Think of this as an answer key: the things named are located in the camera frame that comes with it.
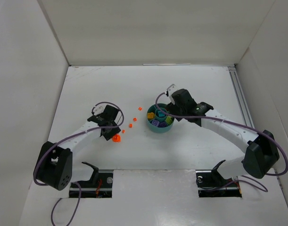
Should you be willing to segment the green square lego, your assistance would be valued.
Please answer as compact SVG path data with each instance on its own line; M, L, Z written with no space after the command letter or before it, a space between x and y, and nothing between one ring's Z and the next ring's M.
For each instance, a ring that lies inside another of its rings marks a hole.
M168 126L170 126L173 123L174 118L171 116L167 116L165 119L165 122L167 123Z

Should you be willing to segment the dark purple long lego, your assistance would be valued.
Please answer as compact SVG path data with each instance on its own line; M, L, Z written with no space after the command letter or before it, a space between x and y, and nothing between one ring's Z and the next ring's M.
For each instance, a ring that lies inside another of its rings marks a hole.
M165 128L165 127L167 127L167 126L168 126L168 125L167 125L167 123L166 123L165 121L159 123L159 125L158 125L159 128Z

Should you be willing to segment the lavender square lego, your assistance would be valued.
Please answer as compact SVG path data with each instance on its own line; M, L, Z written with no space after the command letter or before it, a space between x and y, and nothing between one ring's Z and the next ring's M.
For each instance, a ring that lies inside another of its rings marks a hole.
M155 126L155 127L158 127L159 126L159 121L158 120L152 120L151 121L151 124L153 125L153 126Z

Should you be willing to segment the yellow orange square lego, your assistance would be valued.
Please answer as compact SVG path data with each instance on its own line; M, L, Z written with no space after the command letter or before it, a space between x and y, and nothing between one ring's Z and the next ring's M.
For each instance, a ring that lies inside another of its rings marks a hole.
M147 119L153 120L155 118L155 114L153 112L147 113Z

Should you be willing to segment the teal oval lego piece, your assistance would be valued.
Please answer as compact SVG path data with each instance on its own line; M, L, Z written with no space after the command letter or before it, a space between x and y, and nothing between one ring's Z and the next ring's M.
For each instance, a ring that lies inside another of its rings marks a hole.
M163 118L163 117L165 117L165 114L162 113L161 111L158 111L158 117Z

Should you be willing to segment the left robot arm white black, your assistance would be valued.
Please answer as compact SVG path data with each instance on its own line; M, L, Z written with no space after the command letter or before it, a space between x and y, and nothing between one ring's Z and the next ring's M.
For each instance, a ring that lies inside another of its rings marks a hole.
M70 184L95 185L99 180L98 167L83 161L74 168L74 159L94 139L112 139L120 130L116 118L122 110L115 104L105 102L102 111L95 105L91 117L73 134L52 143L45 142L40 150L33 172L33 181L38 186L50 186L62 191Z

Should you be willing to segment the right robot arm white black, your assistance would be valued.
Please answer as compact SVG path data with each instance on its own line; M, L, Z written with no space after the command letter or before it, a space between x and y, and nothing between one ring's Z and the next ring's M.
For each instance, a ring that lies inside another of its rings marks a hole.
M208 129L239 148L244 156L219 162L214 171L222 178L229 179L245 174L263 178L279 160L279 152L273 143L273 135L268 131L255 132L252 128L225 118L211 105L197 103L186 89L170 86L166 95L170 99L167 109L177 120L186 119Z

